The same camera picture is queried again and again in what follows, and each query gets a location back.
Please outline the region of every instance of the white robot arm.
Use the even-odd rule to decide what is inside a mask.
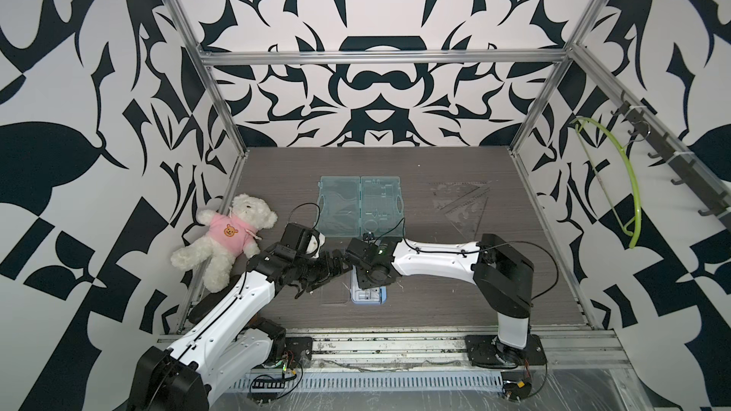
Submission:
[[[378,245],[352,239],[344,255],[321,253],[324,236],[288,224],[282,240],[249,261],[247,272],[197,306],[198,324],[166,351],[151,347],[137,364],[128,411],[208,409],[253,367],[274,364],[284,351],[284,329],[249,321],[281,288],[295,298],[355,269],[361,288],[388,285],[401,276],[429,274],[475,284],[498,312],[501,352],[521,359],[528,337],[533,264],[495,235],[480,242],[429,244],[384,238]]]

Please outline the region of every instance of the wooden table surface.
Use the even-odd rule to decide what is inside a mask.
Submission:
[[[459,243],[496,233],[506,241],[527,240],[550,250],[515,165],[504,147],[460,148],[253,148],[243,167],[238,193],[263,198],[279,221],[259,233],[262,249],[281,238],[287,216],[304,202],[315,202],[320,177],[400,177],[407,238],[415,242]],[[476,238],[465,238],[435,203],[443,183],[479,182],[488,200]],[[293,221],[310,224],[314,208],[301,208]],[[344,247],[349,239],[327,239],[325,246]],[[528,244],[514,244],[535,265],[533,294],[553,282],[553,263]],[[240,256],[234,273],[241,273]],[[285,328],[364,328],[451,325],[496,325],[497,314],[480,291],[457,279],[402,277],[388,287],[383,305],[356,305],[350,300],[350,274],[294,300],[284,288],[261,315]],[[580,307],[563,275],[559,285],[537,298],[533,325],[581,324]]]

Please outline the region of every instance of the bear face logo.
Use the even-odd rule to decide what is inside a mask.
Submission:
[[[238,231],[235,228],[231,227],[231,224],[226,224],[226,228],[224,228],[225,236],[233,236],[236,233],[238,233]]]

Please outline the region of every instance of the white teddy bear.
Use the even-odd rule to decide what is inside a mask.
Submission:
[[[246,194],[234,197],[230,217],[204,209],[197,218],[199,223],[210,225],[208,232],[190,246],[173,252],[170,261],[175,268],[188,271],[211,258],[203,274],[203,285],[211,292],[219,292],[228,285],[238,255],[243,252],[252,258],[259,254],[259,245],[254,240],[261,240],[257,232],[274,227],[277,220],[266,202]]]

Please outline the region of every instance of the plastic case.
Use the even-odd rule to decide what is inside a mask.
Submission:
[[[361,236],[361,178],[320,178],[317,230],[325,236]]]
[[[404,217],[399,177],[322,177],[318,186],[317,230],[325,236],[380,236]],[[389,236],[402,234],[397,228]]]
[[[399,177],[361,177],[361,235],[383,235],[404,217]],[[402,228],[389,236],[401,236]]]

